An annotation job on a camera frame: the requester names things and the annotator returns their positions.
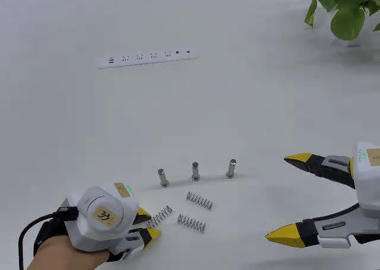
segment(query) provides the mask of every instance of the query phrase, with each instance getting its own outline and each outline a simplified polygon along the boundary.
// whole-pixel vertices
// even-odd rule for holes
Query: power strip
[[[98,67],[102,69],[194,58],[199,58],[199,56],[191,49],[170,49],[163,52],[129,52],[118,56],[104,56],[99,59]]]

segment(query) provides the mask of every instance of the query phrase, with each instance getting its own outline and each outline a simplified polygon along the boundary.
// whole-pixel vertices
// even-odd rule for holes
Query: white table
[[[102,269],[377,269],[380,242],[292,249],[265,234],[353,205],[354,192],[286,155],[380,144],[379,37],[331,46],[303,23],[309,0],[0,0],[2,269],[17,239],[73,190],[114,179],[176,223],[144,253]],[[107,52],[191,47],[200,58],[99,70]],[[237,159],[239,175],[226,179]],[[191,163],[202,179],[190,181]],[[171,186],[159,186],[163,167]],[[214,200],[205,211],[193,190]],[[32,258],[38,227],[26,237]]]

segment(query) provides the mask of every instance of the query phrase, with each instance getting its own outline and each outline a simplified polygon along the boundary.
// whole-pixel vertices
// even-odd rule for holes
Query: metal cylinder
[[[193,162],[192,163],[192,175],[191,175],[191,178],[194,181],[198,181],[201,178],[200,172],[198,170],[198,166],[199,166],[198,162]]]
[[[160,181],[161,181],[161,187],[167,187],[169,185],[169,181],[166,179],[165,170],[160,168],[158,170]]]
[[[228,171],[226,173],[226,176],[228,178],[232,178],[235,176],[235,167],[236,167],[236,159],[231,159],[230,164],[228,165]]]

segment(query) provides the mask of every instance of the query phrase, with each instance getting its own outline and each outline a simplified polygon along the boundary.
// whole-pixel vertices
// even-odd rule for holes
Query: coil spring
[[[193,228],[194,230],[198,230],[202,233],[204,233],[204,229],[206,228],[206,223],[201,223],[200,221],[194,218],[190,218],[187,215],[179,214],[177,222],[186,227]]]
[[[173,209],[166,205],[161,211],[158,212],[157,215],[153,216],[152,219],[150,219],[147,222],[147,228],[154,228],[157,227],[168,215],[170,215],[173,212]]]
[[[186,200],[191,201],[206,209],[211,209],[211,207],[213,206],[213,202],[211,200],[205,199],[201,195],[196,195],[192,192],[188,192]]]

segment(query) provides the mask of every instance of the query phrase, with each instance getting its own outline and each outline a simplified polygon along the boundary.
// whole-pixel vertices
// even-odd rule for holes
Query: handwritten number
[[[102,221],[109,220],[110,214],[106,211],[103,211],[101,214],[97,215],[98,218],[100,218]]]

